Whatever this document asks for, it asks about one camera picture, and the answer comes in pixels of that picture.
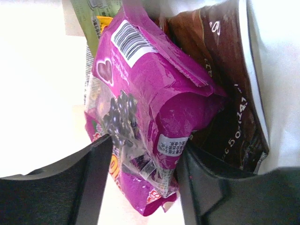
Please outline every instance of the green package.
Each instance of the green package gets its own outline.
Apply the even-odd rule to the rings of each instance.
[[[95,57],[100,38],[100,24],[97,16],[114,17],[121,7],[122,0],[71,0],[71,3],[90,51]]]

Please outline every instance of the heart logo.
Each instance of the heart logo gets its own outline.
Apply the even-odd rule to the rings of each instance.
[[[110,61],[105,61],[105,64],[102,62],[98,63],[98,73],[100,77],[105,80],[107,83],[113,84],[113,74],[112,74],[112,65]]]

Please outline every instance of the black object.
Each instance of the black object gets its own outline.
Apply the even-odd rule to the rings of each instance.
[[[96,225],[112,151],[105,135],[27,175],[0,178],[0,224]]]
[[[186,225],[300,224],[298,167],[254,176],[189,143],[177,174]]]

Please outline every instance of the brown bag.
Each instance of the brown bag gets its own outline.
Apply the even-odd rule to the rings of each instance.
[[[225,162],[254,172],[262,153],[266,156],[269,150],[255,109],[239,22],[239,1],[228,0],[182,12],[169,18],[168,26],[175,43],[205,67],[232,100],[205,131],[193,134],[192,141]]]

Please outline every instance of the purple snack package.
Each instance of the purple snack package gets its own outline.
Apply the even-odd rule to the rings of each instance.
[[[88,92],[86,130],[93,141],[112,136],[109,173],[131,205],[148,216],[175,201],[173,172],[188,137],[208,126],[225,92],[138,0],[124,0],[102,33]]]

